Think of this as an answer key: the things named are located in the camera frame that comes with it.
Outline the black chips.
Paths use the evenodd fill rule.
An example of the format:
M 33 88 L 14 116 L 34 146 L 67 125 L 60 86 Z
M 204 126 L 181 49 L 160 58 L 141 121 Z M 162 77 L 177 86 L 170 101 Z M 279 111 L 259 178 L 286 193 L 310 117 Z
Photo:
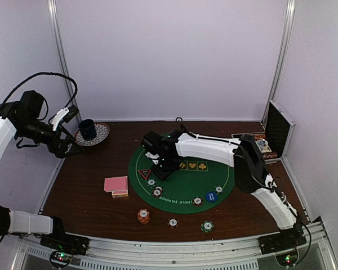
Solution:
M 159 197 L 162 196 L 163 190 L 164 190 L 163 187 L 157 186 L 157 187 L 155 187 L 155 188 L 153 189 L 152 194 L 153 194 L 154 197 L 159 198 Z

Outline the black chip bottom mat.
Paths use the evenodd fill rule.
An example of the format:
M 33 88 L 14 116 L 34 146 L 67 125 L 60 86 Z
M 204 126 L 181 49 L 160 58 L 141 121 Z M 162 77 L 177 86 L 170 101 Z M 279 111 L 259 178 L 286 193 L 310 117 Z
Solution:
M 201 197 L 194 197 L 192 203 L 194 206 L 201 206 L 203 204 L 203 199 Z

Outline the red backed card deck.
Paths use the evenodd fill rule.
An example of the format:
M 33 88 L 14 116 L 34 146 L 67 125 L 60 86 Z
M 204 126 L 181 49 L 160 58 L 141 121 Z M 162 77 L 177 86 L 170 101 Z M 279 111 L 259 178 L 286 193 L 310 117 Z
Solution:
M 128 189 L 127 176 L 121 177 L 108 177 L 104 179 L 105 192 L 119 192 Z

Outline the red five chip stack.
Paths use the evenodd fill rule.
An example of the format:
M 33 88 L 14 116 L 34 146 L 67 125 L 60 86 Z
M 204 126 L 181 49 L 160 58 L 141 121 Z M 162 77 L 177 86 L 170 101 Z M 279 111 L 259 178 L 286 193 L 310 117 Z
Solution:
M 141 224 L 147 224 L 150 221 L 150 211 L 142 208 L 137 212 L 137 219 Z

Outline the black hundred chip stack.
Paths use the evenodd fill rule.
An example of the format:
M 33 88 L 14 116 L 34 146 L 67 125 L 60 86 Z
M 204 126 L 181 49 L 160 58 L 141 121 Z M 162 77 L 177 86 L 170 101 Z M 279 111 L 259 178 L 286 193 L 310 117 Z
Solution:
M 170 218 L 167 222 L 167 225 L 170 227 L 170 228 L 175 228 L 179 225 L 179 221 L 176 219 L 176 218 Z

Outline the blue small blind button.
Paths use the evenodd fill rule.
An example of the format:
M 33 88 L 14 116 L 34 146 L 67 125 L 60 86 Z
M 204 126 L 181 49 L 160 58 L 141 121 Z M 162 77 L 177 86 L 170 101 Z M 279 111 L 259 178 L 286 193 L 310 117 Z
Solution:
M 215 192 L 208 192 L 206 193 L 206 200 L 210 203 L 214 203 L 218 200 L 218 195 Z

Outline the green chip stack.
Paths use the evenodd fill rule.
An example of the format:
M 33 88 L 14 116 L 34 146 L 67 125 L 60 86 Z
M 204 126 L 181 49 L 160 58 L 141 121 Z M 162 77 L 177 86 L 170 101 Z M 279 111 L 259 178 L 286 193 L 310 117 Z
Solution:
M 207 220 L 207 221 L 204 221 L 202 224 L 201 224 L 201 231 L 202 232 L 211 232 L 212 230 L 214 229 L 214 224 L 212 221 L 210 220 Z

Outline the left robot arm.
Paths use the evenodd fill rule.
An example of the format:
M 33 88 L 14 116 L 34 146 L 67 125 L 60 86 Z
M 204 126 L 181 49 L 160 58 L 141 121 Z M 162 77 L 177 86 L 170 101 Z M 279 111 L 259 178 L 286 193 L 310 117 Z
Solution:
M 31 90 L 23 93 L 18 101 L 0 104 L 0 162 L 7 146 L 12 140 L 17 140 L 17 148 L 23 148 L 22 140 L 33 141 L 31 147 L 46 145 L 50 153 L 59 159 L 73 156 L 69 149 L 83 151 L 74 136 L 63 127 L 79 112 L 74 105 L 60 109 L 48 123 L 39 119 L 45 98 Z M 69 236 L 56 228 L 58 218 L 24 211 L 12 210 L 0 205 L 0 236 L 7 234 L 47 235 L 48 241 L 58 250 L 64 250 L 70 244 Z

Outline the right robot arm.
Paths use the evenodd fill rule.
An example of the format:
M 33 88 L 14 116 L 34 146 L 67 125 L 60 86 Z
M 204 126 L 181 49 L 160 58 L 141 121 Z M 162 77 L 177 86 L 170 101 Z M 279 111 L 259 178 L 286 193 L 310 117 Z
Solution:
M 141 146 L 153 162 L 151 171 L 163 181 L 179 170 L 183 158 L 187 157 L 232 167 L 236 187 L 259 200 L 283 231 L 278 235 L 278 244 L 287 249 L 299 239 L 302 221 L 268 172 L 253 135 L 219 138 L 195 134 L 181 127 L 165 136 L 150 131 Z

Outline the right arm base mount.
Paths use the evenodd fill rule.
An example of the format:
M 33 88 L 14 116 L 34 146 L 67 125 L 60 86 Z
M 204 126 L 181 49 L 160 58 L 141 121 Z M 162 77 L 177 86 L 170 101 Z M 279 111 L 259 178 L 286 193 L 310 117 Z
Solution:
M 258 241 L 262 254 L 277 253 L 307 243 L 305 236 L 295 236 L 294 234 L 285 233 L 261 236 L 258 238 Z

